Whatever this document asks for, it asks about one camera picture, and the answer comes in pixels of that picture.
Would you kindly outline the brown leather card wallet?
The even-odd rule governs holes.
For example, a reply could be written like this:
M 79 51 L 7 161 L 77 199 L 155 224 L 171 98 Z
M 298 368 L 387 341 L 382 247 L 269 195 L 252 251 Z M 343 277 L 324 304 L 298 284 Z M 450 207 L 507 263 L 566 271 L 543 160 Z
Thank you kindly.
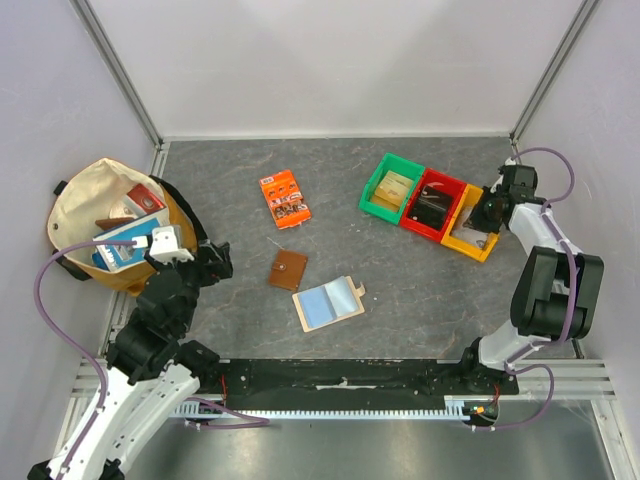
M 280 249 L 271 266 L 268 284 L 297 292 L 306 269 L 308 257 L 304 254 Z

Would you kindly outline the beige card holder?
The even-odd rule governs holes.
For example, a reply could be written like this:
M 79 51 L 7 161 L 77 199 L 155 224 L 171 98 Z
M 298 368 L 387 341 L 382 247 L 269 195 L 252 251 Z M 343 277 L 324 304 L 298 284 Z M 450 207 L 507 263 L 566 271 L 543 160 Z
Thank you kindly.
M 362 297 L 366 289 L 356 286 L 350 276 L 341 276 L 323 285 L 292 295 L 302 330 L 305 333 L 362 315 Z

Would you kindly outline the white gold VIP card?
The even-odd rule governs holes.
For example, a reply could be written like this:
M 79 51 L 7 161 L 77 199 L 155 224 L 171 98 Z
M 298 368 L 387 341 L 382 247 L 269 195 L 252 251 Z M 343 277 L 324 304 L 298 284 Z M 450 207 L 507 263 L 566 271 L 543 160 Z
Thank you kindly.
M 451 237 L 464 247 L 485 250 L 489 244 L 489 234 L 478 230 L 470 220 L 473 208 L 465 206 L 459 213 L 451 231 Z

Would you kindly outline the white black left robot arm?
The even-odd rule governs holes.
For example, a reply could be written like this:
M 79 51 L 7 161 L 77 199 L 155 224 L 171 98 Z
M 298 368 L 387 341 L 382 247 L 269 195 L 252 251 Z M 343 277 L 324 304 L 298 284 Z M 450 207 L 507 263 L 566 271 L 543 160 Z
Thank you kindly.
M 96 367 L 99 386 L 80 423 L 29 478 L 122 479 L 170 413 L 219 384 L 219 355 L 184 338 L 201 289 L 233 274 L 229 244 L 203 241 L 190 261 L 152 264 L 156 272 Z

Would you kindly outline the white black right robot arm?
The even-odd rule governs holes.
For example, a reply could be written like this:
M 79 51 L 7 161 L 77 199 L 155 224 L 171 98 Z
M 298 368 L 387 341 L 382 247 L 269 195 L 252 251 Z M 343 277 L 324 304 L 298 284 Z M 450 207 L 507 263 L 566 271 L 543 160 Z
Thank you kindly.
M 466 348 L 458 381 L 477 394 L 494 379 L 513 376 L 516 361 L 546 346 L 589 333 L 604 274 L 603 260 L 582 252 L 561 230 L 551 202 L 536 195 L 531 166 L 508 160 L 492 187 L 483 189 L 467 224 L 497 234 L 506 228 L 519 240 L 527 262 L 515 287 L 509 319 Z

